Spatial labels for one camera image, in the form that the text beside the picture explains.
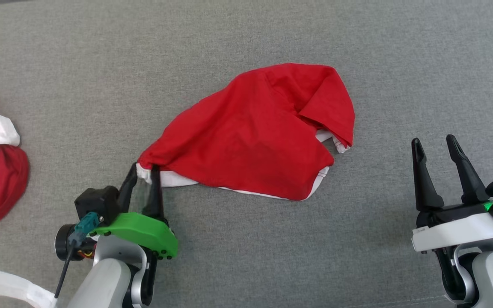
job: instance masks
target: gray background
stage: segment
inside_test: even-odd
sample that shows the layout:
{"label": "gray background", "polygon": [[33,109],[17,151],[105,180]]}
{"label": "gray background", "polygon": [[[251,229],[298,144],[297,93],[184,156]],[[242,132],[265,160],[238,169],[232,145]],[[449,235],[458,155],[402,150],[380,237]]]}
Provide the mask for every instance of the gray background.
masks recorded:
{"label": "gray background", "polygon": [[[31,163],[0,222],[0,270],[54,290],[53,237],[77,220],[77,195],[119,185],[176,115],[235,75],[282,62],[336,68],[354,147],[328,144],[335,165],[307,201],[165,189],[180,253],[160,263],[152,306],[449,308],[436,257],[410,244],[410,141],[447,203],[461,193],[446,134],[493,180],[493,1],[0,6],[0,113]],[[71,264],[61,304],[89,266]]]}

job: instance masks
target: cable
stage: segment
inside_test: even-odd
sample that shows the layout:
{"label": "cable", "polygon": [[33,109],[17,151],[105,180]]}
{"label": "cable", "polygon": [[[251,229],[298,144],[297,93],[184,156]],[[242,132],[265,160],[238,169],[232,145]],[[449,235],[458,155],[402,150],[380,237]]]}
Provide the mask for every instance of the cable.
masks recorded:
{"label": "cable", "polygon": [[68,252],[68,256],[66,257],[66,262],[64,262],[64,268],[62,269],[62,273],[60,274],[60,280],[58,281],[58,286],[56,287],[56,291],[54,292],[54,298],[58,298],[60,295],[60,290],[62,289],[62,285],[64,283],[64,278],[66,277],[66,272],[68,271],[68,266],[70,265],[70,260],[74,255],[74,247],[75,240],[72,240],[70,245],[70,251]]}

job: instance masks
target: green light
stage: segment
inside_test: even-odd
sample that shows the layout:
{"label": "green light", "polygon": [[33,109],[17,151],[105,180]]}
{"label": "green light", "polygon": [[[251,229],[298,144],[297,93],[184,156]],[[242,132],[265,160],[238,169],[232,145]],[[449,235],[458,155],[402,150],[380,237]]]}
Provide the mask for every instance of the green light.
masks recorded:
{"label": "green light", "polygon": [[490,207],[492,207],[493,201],[487,201],[487,203],[483,204],[484,207],[487,209],[487,211],[490,210]]}

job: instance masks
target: green plastic part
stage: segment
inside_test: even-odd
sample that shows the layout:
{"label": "green plastic part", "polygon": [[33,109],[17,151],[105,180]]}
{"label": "green plastic part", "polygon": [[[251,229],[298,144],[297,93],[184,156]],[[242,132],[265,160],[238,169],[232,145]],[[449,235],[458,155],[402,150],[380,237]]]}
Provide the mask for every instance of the green plastic part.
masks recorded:
{"label": "green plastic part", "polygon": [[493,205],[493,201],[487,201],[487,202],[485,202],[485,204],[483,204],[483,206],[487,209],[487,211],[490,210],[492,205]]}
{"label": "green plastic part", "polygon": [[94,232],[100,236],[111,232],[157,252],[159,257],[174,258],[178,254],[178,240],[170,228],[164,222],[140,213],[121,213],[110,226],[98,227]]}

